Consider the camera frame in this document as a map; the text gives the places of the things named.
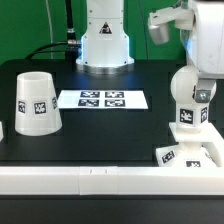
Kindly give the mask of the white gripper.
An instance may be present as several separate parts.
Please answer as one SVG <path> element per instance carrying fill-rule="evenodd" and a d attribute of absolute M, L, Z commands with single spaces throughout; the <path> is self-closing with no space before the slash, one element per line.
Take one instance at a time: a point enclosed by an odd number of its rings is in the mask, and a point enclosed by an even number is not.
<path fill-rule="evenodd" d="M 194 88 L 197 103 L 209 103 L 216 80 L 224 79 L 224 0 L 178 0 L 149 14 L 148 28 L 155 44 L 169 41 L 168 23 L 180 30 L 189 61 L 200 77 Z"/>

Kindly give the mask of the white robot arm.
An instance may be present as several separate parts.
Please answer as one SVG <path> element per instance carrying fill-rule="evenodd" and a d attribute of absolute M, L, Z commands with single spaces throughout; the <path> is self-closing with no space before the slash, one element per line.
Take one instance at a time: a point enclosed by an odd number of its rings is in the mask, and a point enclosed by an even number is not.
<path fill-rule="evenodd" d="M 114 74 L 131 65 L 129 37 L 123 29 L 124 0 L 86 0 L 87 30 L 77 68 Z M 157 45 L 169 41 L 168 23 L 180 30 L 187 62 L 196 68 L 193 99 L 207 103 L 217 79 L 224 79 L 224 0 L 178 0 L 149 14 L 148 29 Z"/>

